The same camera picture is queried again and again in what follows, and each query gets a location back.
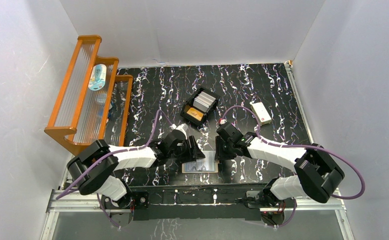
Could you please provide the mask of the tan blue card holder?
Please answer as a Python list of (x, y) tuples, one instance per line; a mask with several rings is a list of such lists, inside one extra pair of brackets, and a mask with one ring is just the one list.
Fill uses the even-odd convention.
[(215, 160), (216, 152), (208, 150), (203, 152), (205, 158), (197, 159), (182, 164), (182, 173), (217, 173), (219, 171), (219, 162)]

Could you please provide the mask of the black plastic card bin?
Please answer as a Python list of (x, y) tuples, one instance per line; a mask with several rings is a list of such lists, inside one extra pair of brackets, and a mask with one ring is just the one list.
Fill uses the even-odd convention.
[(196, 127), (201, 127), (216, 109), (221, 96), (199, 86), (184, 102), (180, 116)]

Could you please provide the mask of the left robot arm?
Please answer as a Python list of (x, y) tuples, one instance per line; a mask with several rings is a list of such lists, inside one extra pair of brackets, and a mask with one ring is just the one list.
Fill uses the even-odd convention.
[(164, 139), (154, 140), (143, 146), (114, 146), (103, 139), (96, 140), (67, 163), (72, 186), (81, 195), (93, 193), (109, 198), (119, 208), (132, 202), (130, 188), (113, 175), (117, 170), (151, 168), (164, 165), (168, 160), (181, 163), (202, 160), (194, 136), (187, 136), (183, 129), (174, 129)]

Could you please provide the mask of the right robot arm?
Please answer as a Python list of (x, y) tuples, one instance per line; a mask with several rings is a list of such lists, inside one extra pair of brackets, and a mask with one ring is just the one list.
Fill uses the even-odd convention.
[(277, 207), (284, 200), (310, 197), (318, 203), (326, 203), (345, 177), (343, 170), (333, 158), (318, 145), (281, 147), (279, 142), (263, 142), (254, 132), (242, 134), (227, 122), (217, 129), (216, 158), (220, 161), (235, 157), (266, 160), (293, 171), (289, 177), (272, 179), (255, 196), (246, 194), (243, 201), (248, 205)]

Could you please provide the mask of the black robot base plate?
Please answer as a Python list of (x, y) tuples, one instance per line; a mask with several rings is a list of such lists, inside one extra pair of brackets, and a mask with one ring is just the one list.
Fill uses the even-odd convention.
[(129, 213), (134, 221), (157, 219), (244, 219), (281, 224), (293, 199), (265, 196), (265, 183), (132, 186), (121, 200), (101, 197), (113, 214)]

